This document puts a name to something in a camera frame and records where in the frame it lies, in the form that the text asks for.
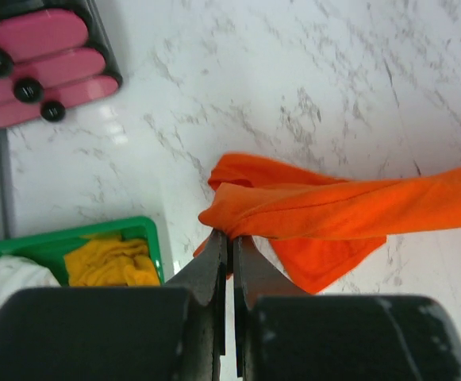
green bin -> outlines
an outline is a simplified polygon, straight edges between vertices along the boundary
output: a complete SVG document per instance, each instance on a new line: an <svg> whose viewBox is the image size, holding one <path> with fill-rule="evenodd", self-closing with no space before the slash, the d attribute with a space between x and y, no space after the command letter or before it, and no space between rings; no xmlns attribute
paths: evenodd
<svg viewBox="0 0 461 381"><path fill-rule="evenodd" d="M31 237L0 241L0 256L23 256L50 269L61 286L68 285L64 255L83 246L91 238L120 233L123 241L142 238L148 242L149 253L163 284L163 268L159 254L155 223L147 217L131 217L81 228L38 234Z"/></svg>

white towel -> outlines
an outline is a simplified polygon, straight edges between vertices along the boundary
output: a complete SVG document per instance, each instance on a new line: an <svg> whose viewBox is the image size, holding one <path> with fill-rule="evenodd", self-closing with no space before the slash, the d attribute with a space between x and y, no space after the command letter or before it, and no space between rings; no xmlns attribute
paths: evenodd
<svg viewBox="0 0 461 381"><path fill-rule="evenodd" d="M0 258L0 308L19 290L32 287L58 287L54 275L27 258L2 256Z"/></svg>

yellow cloth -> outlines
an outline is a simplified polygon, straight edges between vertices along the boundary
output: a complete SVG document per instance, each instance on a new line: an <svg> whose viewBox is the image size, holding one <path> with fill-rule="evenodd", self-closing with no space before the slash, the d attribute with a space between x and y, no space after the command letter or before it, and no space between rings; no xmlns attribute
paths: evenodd
<svg viewBox="0 0 461 381"><path fill-rule="evenodd" d="M159 286L147 242L121 237L89 241L64 256L70 286Z"/></svg>

white marble countertop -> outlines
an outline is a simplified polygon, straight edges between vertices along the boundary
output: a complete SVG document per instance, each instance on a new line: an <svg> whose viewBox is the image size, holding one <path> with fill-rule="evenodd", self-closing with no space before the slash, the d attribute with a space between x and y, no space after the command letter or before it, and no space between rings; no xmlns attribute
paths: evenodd
<svg viewBox="0 0 461 381"><path fill-rule="evenodd" d="M10 130L16 235L145 214L171 275L224 152L353 179L461 166L461 0L96 3L125 85ZM461 335L461 229L390 237L327 292L425 294Z"/></svg>

orange towel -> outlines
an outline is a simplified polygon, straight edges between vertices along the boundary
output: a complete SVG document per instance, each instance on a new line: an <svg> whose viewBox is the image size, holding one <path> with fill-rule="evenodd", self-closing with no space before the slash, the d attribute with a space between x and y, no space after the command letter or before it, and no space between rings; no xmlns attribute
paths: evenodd
<svg viewBox="0 0 461 381"><path fill-rule="evenodd" d="M147 242L101 235L64 256L69 284L81 286L159 286Z"/></svg>
<svg viewBox="0 0 461 381"><path fill-rule="evenodd" d="M317 293L387 234L461 227L461 168L417 179L351 181L231 153L213 169L202 224L269 238L292 280Z"/></svg>

